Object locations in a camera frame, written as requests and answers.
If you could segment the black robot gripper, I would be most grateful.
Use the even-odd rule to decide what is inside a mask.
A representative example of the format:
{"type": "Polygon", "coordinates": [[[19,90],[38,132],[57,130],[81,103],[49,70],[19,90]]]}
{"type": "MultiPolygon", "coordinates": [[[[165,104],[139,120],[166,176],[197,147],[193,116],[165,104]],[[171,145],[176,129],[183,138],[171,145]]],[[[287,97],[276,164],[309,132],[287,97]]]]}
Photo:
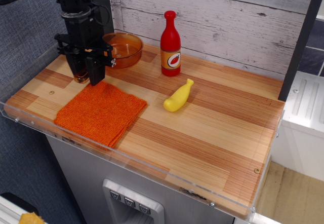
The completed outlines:
{"type": "Polygon", "coordinates": [[[116,60],[112,57],[113,47],[103,39],[104,29],[101,23],[101,13],[100,11],[78,13],[62,11],[60,15],[64,19],[67,29],[67,34],[55,35],[60,53],[65,53],[64,50],[69,47],[80,53],[91,50],[101,60],[87,57],[84,62],[80,54],[68,53],[66,55],[73,76],[89,76],[91,85],[95,86],[105,78],[105,66],[116,66],[116,60]]]}

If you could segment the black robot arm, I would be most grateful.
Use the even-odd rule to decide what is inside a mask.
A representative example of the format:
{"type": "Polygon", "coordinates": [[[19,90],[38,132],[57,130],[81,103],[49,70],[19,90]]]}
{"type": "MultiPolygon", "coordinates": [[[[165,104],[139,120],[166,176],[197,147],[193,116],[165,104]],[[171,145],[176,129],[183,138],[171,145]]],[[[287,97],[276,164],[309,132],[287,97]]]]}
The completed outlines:
{"type": "Polygon", "coordinates": [[[113,32],[110,3],[99,0],[57,0],[66,34],[56,34],[58,51],[65,55],[74,79],[96,85],[105,78],[105,68],[114,67],[113,47],[104,41],[113,32]]]}

